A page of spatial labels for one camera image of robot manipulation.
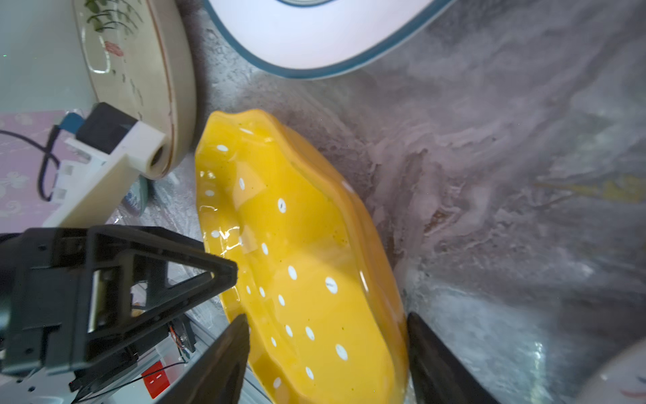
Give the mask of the white plastic bin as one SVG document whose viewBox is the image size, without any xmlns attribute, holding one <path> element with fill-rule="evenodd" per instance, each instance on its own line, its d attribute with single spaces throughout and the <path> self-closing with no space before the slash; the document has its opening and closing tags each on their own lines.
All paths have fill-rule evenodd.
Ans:
<svg viewBox="0 0 646 404">
<path fill-rule="evenodd" d="M 96 102 L 71 1 L 1 2 L 1 112 L 90 109 Z"/>
</svg>

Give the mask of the white plate with clover emblem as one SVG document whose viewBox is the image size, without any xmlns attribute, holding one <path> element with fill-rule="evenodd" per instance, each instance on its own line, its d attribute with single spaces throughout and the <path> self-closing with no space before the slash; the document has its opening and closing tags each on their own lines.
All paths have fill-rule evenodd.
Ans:
<svg viewBox="0 0 646 404">
<path fill-rule="evenodd" d="M 275 76 L 339 76 L 379 59 L 451 6 L 447 0 L 208 0 L 229 45 Z"/>
</svg>

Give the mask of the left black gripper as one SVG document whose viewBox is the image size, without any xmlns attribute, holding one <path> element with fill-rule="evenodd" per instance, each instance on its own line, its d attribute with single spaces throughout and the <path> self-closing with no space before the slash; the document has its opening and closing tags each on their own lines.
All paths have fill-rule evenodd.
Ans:
<svg viewBox="0 0 646 404">
<path fill-rule="evenodd" d="M 151 332 L 232 288 L 237 265 L 161 227 L 1 236 L 1 372 L 72 371 L 72 391 L 136 363 Z"/>
</svg>

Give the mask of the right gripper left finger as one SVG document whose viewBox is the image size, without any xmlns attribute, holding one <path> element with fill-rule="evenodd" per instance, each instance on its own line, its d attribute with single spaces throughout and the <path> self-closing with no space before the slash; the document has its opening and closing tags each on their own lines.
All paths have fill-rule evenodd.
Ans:
<svg viewBox="0 0 646 404">
<path fill-rule="evenodd" d="M 158 402 L 168 404 L 239 402 L 249 353 L 249 322 L 247 316 L 241 314 Z"/>
</svg>

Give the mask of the white plate red-green rim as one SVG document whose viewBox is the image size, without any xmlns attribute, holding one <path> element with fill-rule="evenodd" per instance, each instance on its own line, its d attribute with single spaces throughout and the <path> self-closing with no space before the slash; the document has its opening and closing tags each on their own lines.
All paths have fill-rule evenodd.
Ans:
<svg viewBox="0 0 646 404">
<path fill-rule="evenodd" d="M 576 403 L 645 403 L 645 339 L 602 366 L 583 387 Z"/>
</svg>

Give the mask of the cream plate with green leaves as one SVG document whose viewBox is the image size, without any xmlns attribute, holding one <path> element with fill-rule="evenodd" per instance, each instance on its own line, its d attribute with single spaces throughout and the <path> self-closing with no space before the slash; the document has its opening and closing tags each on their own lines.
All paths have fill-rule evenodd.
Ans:
<svg viewBox="0 0 646 404">
<path fill-rule="evenodd" d="M 164 173 L 193 142 L 193 60 L 174 1 L 75 1 L 82 52 L 98 101 L 166 134 Z"/>
</svg>

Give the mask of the yellow white-dotted scalloped plate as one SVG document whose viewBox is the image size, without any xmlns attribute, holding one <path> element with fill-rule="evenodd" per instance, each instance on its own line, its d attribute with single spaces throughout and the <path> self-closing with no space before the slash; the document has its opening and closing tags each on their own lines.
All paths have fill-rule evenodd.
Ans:
<svg viewBox="0 0 646 404">
<path fill-rule="evenodd" d="M 250 323 L 275 403 L 402 403 L 405 311 L 363 202 L 303 136 L 250 110 L 210 115 L 195 153 L 205 250 L 237 264 L 220 295 Z"/>
</svg>

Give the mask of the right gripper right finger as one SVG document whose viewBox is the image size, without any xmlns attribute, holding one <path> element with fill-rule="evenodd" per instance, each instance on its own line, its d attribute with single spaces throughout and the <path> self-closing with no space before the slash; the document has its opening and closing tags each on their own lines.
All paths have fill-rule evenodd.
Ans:
<svg viewBox="0 0 646 404">
<path fill-rule="evenodd" d="M 498 404 L 421 316 L 407 317 L 410 376 L 418 403 Z"/>
</svg>

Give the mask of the teal patterned small plate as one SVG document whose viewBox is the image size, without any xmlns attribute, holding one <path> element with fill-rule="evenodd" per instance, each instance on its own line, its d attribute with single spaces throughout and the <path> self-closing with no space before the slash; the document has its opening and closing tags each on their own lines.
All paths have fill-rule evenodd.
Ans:
<svg viewBox="0 0 646 404">
<path fill-rule="evenodd" d="M 145 212 L 148 200 L 149 180 L 140 176 L 131 185 L 128 193 L 122 200 L 122 206 L 129 214 L 139 217 Z"/>
</svg>

